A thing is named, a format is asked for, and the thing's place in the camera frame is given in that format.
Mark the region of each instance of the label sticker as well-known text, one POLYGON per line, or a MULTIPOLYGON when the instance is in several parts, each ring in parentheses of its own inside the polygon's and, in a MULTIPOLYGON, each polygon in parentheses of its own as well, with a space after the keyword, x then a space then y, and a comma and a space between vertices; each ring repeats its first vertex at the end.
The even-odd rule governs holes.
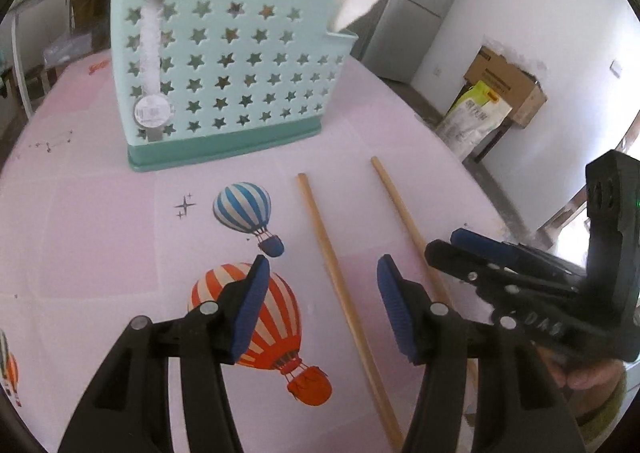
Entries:
POLYGON ((174 110, 163 95, 146 96, 133 109, 133 117, 143 128, 160 128, 174 115, 174 110))

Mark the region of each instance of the blue striped hot air balloon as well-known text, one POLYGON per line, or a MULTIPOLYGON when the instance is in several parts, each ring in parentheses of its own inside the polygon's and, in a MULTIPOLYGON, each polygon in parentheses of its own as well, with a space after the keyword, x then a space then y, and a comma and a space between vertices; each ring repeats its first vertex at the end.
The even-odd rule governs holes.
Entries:
POLYGON ((213 214, 229 229, 255 235, 265 255, 276 258, 284 253, 282 240, 267 230, 271 199, 260 186, 238 182, 224 188, 213 202, 213 214))

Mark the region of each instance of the orange striped hot air balloon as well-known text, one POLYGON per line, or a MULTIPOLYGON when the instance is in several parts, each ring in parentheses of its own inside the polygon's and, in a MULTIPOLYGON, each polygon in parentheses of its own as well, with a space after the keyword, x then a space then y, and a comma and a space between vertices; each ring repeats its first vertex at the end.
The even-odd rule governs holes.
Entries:
MULTIPOLYGON (((250 263, 222 265, 199 280, 191 291, 189 309, 216 301, 227 283, 244 279, 250 263)), ((273 271, 269 289, 260 308, 254 335, 238 364, 259 370, 278 370, 288 381, 287 389, 302 403, 320 406, 331 397, 332 387, 318 367, 308 367, 300 359, 302 328, 300 311, 293 291, 273 271)))

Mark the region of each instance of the cardboard box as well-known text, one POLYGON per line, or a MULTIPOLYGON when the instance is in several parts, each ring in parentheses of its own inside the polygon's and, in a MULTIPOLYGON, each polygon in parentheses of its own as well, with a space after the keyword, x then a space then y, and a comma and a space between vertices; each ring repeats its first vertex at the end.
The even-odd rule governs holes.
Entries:
POLYGON ((484 46, 466 71, 465 79, 471 84, 484 81, 500 94, 512 108, 509 118, 522 128, 546 102, 545 93, 535 81, 484 46))

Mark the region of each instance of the hot air balloon print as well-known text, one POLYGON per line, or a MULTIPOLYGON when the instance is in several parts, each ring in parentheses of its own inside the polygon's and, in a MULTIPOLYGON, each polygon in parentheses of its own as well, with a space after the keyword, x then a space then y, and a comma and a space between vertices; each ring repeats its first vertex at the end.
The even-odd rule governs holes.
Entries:
POLYGON ((238 182, 224 188, 213 202, 217 220, 234 231, 255 235, 258 247, 271 258, 284 253, 282 240, 267 230, 271 218, 268 192, 250 182, 238 182))
MULTIPOLYGON (((246 277, 251 264, 222 265, 209 271, 194 285, 189 309, 209 300, 217 300, 225 285, 246 277)), ((300 358, 302 328, 300 311, 293 291, 271 271, 269 288, 254 334, 238 365, 259 370, 278 370, 288 381, 287 390, 301 403, 324 404, 332 394, 326 374, 318 367, 308 367, 300 358)))

